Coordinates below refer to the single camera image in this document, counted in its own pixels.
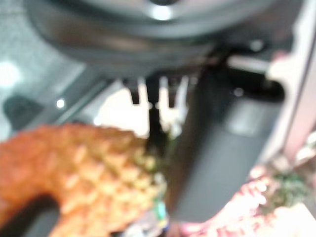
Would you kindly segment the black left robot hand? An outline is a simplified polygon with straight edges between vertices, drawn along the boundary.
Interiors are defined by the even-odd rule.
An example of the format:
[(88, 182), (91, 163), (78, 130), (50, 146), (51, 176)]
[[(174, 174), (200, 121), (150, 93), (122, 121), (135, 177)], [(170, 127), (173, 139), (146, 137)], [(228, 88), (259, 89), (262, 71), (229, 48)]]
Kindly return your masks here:
[(38, 34), (108, 79), (143, 78), (158, 101), (161, 78), (197, 76), (171, 155), (166, 206), (176, 220), (217, 214), (246, 180), (285, 100), (263, 73), (228, 59), (293, 35), (300, 0), (28, 0)]

